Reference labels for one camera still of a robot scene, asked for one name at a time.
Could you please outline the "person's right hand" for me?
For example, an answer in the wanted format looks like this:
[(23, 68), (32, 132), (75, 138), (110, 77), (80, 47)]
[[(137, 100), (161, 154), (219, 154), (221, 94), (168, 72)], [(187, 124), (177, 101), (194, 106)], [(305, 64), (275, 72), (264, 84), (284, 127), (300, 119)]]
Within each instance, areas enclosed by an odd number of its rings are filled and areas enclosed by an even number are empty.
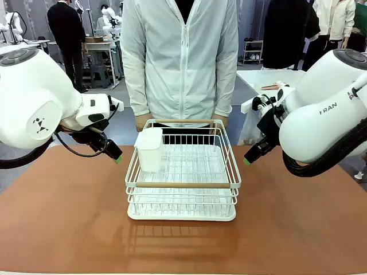
[(136, 126), (136, 130), (137, 132), (141, 132), (143, 131), (146, 123), (148, 120), (152, 119), (152, 115), (151, 113), (147, 113), (144, 115), (140, 115), (140, 116), (136, 116), (135, 117), (135, 126)]

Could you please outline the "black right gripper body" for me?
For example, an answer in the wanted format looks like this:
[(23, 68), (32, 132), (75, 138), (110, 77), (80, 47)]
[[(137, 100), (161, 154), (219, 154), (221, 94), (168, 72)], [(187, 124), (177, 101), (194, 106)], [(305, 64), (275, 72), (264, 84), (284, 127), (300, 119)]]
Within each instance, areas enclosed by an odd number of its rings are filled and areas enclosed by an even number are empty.
[(257, 143), (258, 146), (279, 146), (279, 122), (274, 109), (270, 109), (260, 119), (257, 124), (258, 129), (263, 134), (263, 138)]

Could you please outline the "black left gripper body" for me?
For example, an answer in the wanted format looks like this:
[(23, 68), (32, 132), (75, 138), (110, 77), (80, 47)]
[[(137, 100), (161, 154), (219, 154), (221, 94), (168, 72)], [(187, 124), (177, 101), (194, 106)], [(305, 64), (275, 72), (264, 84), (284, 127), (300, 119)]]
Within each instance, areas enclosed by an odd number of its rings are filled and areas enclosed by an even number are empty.
[(77, 131), (71, 134), (71, 137), (80, 144), (104, 146), (105, 138), (102, 132), (109, 126), (107, 120), (102, 120), (85, 127), (81, 131)]

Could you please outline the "person's left hand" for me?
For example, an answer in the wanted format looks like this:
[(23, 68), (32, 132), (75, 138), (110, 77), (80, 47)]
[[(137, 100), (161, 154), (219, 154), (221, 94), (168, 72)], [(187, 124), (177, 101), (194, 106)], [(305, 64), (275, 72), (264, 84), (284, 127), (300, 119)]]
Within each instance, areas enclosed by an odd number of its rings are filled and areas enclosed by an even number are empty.
[(212, 120), (220, 120), (220, 123), (215, 123), (215, 128), (227, 128), (228, 126), (228, 117), (221, 116), (218, 114), (214, 114), (212, 116)]

